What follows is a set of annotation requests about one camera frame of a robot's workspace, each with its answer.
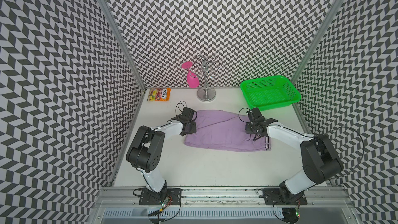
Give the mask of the purple long pants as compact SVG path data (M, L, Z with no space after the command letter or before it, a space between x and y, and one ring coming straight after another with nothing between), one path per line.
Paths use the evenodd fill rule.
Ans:
M246 133L245 126L249 121L247 116L222 110L201 110L197 114L197 131L186 136L186 146L235 152L271 149L271 141L268 138L263 137L255 141L253 134Z

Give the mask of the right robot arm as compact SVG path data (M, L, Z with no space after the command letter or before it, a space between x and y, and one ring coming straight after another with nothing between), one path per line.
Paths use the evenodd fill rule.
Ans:
M278 120L265 118L258 108L246 112L245 131L260 138L277 139L301 152L302 169L280 183L278 188L263 189L266 205L271 199L286 205L306 204L304 191L322 184L342 172L344 165L326 134L314 135L289 128Z

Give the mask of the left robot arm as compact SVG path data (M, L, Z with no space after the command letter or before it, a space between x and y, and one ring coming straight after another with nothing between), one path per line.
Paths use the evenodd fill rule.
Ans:
M197 117L195 110L184 107L179 115L159 127L139 127L125 158L142 174L148 190L159 194L166 188L166 180L157 169L164 142L176 135L194 134Z

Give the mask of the green plastic basket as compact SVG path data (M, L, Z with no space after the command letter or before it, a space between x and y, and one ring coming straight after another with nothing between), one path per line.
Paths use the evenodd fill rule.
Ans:
M286 107L299 102L301 94L284 76L269 76L243 81L240 89L250 108L260 111Z

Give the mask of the pink plastic goblet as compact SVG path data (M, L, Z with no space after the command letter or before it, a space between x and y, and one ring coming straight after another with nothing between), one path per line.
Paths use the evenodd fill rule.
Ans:
M181 68L185 69L187 71L187 84L189 88L198 88L200 85L200 81L198 79L198 76L193 72L193 63L188 61L185 62L181 65Z

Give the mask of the orange candy bag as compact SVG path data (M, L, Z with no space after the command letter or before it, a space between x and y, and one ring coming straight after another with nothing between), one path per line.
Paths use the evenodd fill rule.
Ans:
M171 88L151 88L147 97L148 102L167 102L170 99Z

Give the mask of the chrome cup holder stand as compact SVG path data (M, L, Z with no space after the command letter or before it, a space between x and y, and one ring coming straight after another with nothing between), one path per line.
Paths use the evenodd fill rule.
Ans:
M215 61L212 56L196 55L199 61L199 69L203 75L203 83L197 90L197 98L205 103L213 101L216 97L215 88L210 85L210 80L223 67L222 63Z

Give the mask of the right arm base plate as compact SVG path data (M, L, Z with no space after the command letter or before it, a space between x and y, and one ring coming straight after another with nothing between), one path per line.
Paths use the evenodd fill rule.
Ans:
M288 190L279 188L263 188L261 189L262 198L268 206L291 205L291 206L305 206L308 205L304 192L292 195Z

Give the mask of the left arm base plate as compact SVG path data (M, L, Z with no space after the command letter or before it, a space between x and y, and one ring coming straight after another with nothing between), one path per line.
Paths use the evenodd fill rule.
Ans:
M160 193L145 188L141 191L139 205L160 206L167 197L172 198L171 205L180 205L181 194L181 188L165 188Z

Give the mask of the aluminium front rail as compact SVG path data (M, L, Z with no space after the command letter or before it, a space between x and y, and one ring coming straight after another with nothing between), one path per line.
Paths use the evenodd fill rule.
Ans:
M283 205L273 187L266 187L269 193L263 195L261 186L254 187L183 187L183 207L271 207ZM137 187L105 187L100 190L94 207L139 207L141 191ZM342 187L316 186L304 192L300 207L348 207L354 203Z

